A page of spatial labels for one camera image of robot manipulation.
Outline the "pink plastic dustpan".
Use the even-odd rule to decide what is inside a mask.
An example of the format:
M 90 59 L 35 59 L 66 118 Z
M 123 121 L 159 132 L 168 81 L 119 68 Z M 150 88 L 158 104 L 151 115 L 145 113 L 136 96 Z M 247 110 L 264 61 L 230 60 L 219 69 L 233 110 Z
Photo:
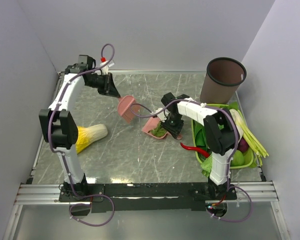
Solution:
M 158 117 L 149 118 L 142 128 L 142 132 L 159 140 L 164 139 L 167 135 L 171 136 L 171 134 L 161 126 L 161 120 Z

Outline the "pink hand brush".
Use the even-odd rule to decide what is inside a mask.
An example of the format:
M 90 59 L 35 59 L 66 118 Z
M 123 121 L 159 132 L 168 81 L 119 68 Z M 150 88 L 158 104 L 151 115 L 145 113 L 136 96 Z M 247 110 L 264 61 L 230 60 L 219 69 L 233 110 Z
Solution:
M 119 98 L 117 112 L 128 124 L 130 124 L 135 117 L 133 112 L 137 113 L 140 108 L 141 107 L 137 105 L 136 99 L 132 95 L 126 95 Z

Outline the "yellow white napa cabbage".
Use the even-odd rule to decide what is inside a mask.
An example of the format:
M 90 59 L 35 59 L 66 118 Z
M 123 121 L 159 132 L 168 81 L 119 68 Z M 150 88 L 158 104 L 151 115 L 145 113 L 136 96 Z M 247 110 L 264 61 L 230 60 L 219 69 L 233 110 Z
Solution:
M 78 139 L 75 144 L 77 154 L 89 147 L 92 143 L 108 135 L 108 129 L 104 124 L 96 124 L 89 127 L 78 126 L 77 129 Z

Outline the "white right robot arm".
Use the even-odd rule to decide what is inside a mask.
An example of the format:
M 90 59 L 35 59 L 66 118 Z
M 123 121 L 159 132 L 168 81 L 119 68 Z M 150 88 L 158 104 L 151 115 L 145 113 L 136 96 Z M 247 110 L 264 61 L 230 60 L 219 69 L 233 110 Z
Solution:
M 160 125 L 175 139 L 184 126 L 183 116 L 204 126 L 212 157 L 208 193 L 213 199 L 220 199 L 231 189 L 230 164 L 240 136 L 230 111 L 196 102 L 185 94 L 175 97 L 171 92 L 165 94 L 161 102 L 164 105 L 162 111 L 168 110 L 169 114 Z

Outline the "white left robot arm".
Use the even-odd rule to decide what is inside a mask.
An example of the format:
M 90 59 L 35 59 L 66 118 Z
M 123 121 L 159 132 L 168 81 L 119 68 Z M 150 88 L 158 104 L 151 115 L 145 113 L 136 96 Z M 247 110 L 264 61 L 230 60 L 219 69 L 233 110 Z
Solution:
M 47 109 L 39 112 L 39 121 L 45 142 L 58 155 L 63 168 L 63 192 L 77 201 L 88 198 L 89 188 L 86 175 L 80 166 L 76 152 L 79 130 L 71 115 L 77 97 L 84 86 L 97 89 L 100 95 L 120 98 L 109 66 L 113 60 L 101 58 L 100 66 L 88 55 L 80 55 L 78 62 L 69 65 L 55 100 Z

